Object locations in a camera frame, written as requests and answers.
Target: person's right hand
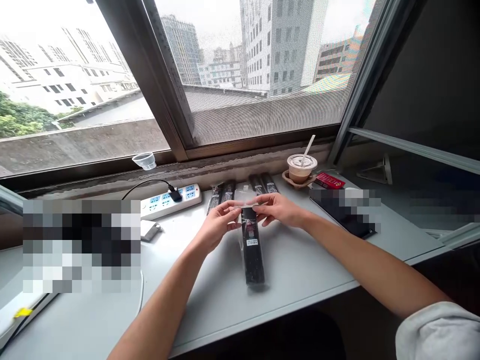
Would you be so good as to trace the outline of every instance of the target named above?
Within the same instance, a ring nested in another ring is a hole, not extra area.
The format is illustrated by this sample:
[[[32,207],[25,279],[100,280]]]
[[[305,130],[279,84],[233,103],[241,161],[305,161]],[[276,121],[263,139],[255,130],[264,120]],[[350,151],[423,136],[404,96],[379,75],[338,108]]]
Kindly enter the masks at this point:
[[[257,213],[257,221],[265,219],[262,226],[266,227],[274,220],[295,228],[302,228],[309,211],[295,205],[285,196],[276,193],[268,193],[253,198],[248,204],[263,203],[253,206]]]

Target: white straw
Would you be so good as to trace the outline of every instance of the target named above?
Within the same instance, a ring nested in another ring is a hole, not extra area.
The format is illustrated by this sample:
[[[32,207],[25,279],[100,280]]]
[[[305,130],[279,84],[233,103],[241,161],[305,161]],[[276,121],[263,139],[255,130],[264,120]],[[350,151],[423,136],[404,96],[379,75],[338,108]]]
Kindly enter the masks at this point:
[[[308,146],[306,147],[305,153],[303,154],[303,157],[301,158],[300,166],[304,165],[305,155],[307,155],[307,153],[309,152],[310,147],[312,146],[312,143],[314,142],[314,139],[315,139],[315,134],[313,134],[310,138],[310,142],[308,143]]]

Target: red box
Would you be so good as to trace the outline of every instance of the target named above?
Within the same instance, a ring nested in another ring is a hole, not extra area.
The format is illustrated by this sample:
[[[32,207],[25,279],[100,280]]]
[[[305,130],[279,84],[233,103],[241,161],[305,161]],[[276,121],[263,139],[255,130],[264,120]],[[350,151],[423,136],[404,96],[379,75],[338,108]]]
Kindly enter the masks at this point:
[[[330,176],[327,173],[321,172],[316,178],[315,182],[320,186],[323,186],[325,189],[329,190],[338,190],[343,188],[345,182],[337,179],[336,177]]]

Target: plastic cup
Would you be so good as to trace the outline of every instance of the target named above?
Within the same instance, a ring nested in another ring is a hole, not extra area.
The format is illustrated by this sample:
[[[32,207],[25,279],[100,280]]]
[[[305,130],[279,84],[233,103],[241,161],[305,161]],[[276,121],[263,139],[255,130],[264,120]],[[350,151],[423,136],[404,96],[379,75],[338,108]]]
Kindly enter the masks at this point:
[[[131,159],[143,170],[151,170],[157,166],[153,152],[146,152],[143,154],[135,155]]]
[[[303,157],[303,154],[295,154],[286,160],[289,167],[288,177],[295,184],[303,184],[309,178],[312,170],[318,165],[317,159],[311,157],[310,155],[305,155],[305,159],[303,160],[302,164]]]

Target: black plug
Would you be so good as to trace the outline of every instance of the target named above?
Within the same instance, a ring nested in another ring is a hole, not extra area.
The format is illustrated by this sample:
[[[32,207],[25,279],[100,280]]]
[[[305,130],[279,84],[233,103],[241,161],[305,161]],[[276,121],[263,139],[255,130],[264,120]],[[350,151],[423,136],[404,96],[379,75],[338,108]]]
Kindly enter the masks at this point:
[[[176,187],[173,187],[170,184],[168,184],[168,193],[174,202],[179,203],[182,201],[182,195],[179,193]]]

